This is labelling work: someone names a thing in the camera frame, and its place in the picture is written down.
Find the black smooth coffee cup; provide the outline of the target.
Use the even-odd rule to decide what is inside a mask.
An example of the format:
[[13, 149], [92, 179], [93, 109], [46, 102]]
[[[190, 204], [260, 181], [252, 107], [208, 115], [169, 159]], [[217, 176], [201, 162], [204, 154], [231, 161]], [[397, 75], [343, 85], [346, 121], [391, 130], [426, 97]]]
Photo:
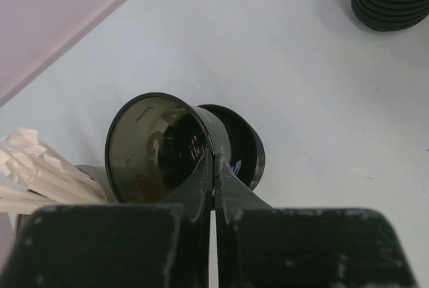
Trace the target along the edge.
[[157, 203], [188, 179], [215, 138], [234, 175], [254, 190], [265, 149], [238, 113], [217, 104], [192, 106], [161, 92], [136, 96], [115, 115], [105, 144], [109, 185], [119, 203]]

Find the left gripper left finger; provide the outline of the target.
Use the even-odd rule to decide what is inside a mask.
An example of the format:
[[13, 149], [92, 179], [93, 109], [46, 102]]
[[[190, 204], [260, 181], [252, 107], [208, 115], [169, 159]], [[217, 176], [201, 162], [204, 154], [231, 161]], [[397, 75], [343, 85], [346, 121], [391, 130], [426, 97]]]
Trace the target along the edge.
[[2, 287], [207, 287], [212, 156], [152, 204], [48, 206], [27, 221]]

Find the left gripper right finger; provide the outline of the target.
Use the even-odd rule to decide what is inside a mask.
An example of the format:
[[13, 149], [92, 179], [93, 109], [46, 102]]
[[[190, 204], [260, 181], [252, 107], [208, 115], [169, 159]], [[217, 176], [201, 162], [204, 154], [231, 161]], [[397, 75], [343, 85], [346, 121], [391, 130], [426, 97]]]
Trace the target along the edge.
[[272, 208], [214, 161], [221, 287], [417, 287], [387, 218], [366, 208]]

